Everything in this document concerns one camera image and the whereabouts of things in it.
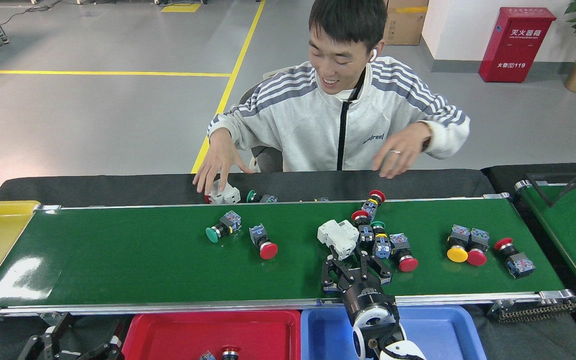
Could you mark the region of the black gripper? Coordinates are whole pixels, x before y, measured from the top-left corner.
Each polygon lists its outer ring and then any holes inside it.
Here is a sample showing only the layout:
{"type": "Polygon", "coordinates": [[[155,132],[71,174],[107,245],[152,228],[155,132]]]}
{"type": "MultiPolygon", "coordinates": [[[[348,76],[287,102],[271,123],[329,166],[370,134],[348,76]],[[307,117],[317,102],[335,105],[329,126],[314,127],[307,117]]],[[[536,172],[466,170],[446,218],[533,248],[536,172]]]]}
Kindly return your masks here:
{"type": "Polygon", "coordinates": [[[342,293],[342,301],[351,322],[356,322],[368,309],[377,308],[385,311],[380,319],[393,319],[396,312],[394,297],[384,294],[382,285],[387,285],[393,278],[391,269],[375,255],[359,251],[359,272],[362,280],[378,279],[379,281],[357,280],[356,271],[350,269],[339,257],[336,250],[330,250],[322,264],[321,285],[324,292],[342,293]]]}

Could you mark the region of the person's left hand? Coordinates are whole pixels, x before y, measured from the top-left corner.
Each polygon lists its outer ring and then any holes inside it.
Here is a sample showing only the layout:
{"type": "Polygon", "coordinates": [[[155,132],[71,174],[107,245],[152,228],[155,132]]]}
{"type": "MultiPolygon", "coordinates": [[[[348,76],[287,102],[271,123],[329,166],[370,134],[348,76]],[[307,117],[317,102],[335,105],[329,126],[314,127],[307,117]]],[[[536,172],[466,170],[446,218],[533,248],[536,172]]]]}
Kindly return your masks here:
{"type": "Polygon", "coordinates": [[[428,125],[418,121],[389,136],[373,157],[372,170],[382,178],[392,179],[405,173],[422,153],[431,138],[428,125]]]}

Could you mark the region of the person's right hand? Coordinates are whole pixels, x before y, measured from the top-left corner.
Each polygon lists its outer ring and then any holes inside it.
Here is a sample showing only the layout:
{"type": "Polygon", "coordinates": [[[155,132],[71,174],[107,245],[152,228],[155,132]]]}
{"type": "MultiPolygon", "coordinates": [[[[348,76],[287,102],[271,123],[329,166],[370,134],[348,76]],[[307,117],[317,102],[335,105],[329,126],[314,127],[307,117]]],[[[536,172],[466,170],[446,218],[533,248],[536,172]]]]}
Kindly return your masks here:
{"type": "Polygon", "coordinates": [[[232,166],[237,166],[246,174],[254,173],[243,162],[230,131],[225,127],[220,127],[210,134],[208,150],[192,180],[192,184],[196,186],[196,192],[208,196],[218,174],[220,175],[219,189],[223,191],[232,166]]]}

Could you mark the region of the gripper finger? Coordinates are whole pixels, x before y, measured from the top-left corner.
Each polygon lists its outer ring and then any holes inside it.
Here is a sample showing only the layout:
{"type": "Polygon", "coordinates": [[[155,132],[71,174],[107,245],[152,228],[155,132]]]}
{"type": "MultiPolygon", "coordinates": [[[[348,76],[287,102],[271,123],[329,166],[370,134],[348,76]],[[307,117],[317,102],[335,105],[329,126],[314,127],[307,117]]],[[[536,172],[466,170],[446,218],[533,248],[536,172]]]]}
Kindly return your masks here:
{"type": "Polygon", "coordinates": [[[125,321],[117,320],[113,324],[110,338],[93,350],[77,355],[76,360],[124,360],[122,344],[125,330],[125,321]]]}
{"type": "Polygon", "coordinates": [[[69,327],[68,314],[42,314],[41,318],[49,324],[48,328],[39,335],[32,335],[23,346],[19,360],[57,360],[60,348],[60,339],[69,327]]]}

